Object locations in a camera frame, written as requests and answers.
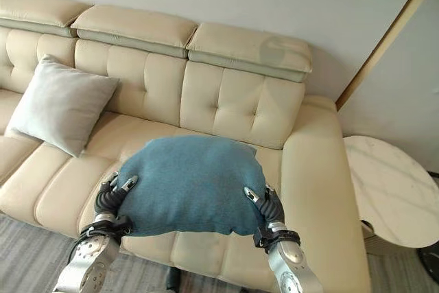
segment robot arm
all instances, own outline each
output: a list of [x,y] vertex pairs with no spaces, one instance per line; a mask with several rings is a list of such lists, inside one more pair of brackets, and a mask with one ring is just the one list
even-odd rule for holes
[[116,187],[117,177],[118,173],[114,173],[101,184],[95,201],[95,219],[82,229],[52,292],[98,293],[102,289],[106,272],[119,253],[121,238],[132,230],[130,218],[117,216],[117,211],[137,177],[128,179],[120,189]]
[[300,248],[300,238],[285,226],[285,214],[276,192],[269,186],[262,199],[244,187],[248,199],[254,202],[265,223],[253,235],[254,245],[264,248],[268,263],[282,293],[323,293],[317,276],[307,264]]

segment blue pillow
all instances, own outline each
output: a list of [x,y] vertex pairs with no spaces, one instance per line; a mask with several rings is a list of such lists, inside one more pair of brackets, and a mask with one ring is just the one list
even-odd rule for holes
[[251,235],[262,220],[245,197],[265,193],[256,150],[221,137],[166,137],[148,142],[122,166],[118,186],[137,175],[119,214],[134,222],[133,236],[169,231]]

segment round table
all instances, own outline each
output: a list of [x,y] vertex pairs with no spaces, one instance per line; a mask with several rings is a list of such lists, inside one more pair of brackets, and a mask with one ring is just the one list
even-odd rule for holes
[[439,240],[439,188],[414,159],[371,137],[345,137],[366,250],[384,255]]

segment gray pillow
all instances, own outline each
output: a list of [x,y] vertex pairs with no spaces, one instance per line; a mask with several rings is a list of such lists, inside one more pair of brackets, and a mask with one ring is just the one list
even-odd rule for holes
[[8,124],[78,157],[118,79],[84,73],[44,55]]

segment carpet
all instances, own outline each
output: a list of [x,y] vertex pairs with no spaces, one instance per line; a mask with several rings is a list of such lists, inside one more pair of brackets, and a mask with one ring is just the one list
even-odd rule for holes
[[[0,293],[49,293],[67,262],[73,240],[0,215]],[[368,255],[373,293],[439,293],[411,250]],[[125,254],[111,265],[102,293],[147,293],[165,288],[167,267]],[[238,293],[240,288],[188,272],[181,293]]]

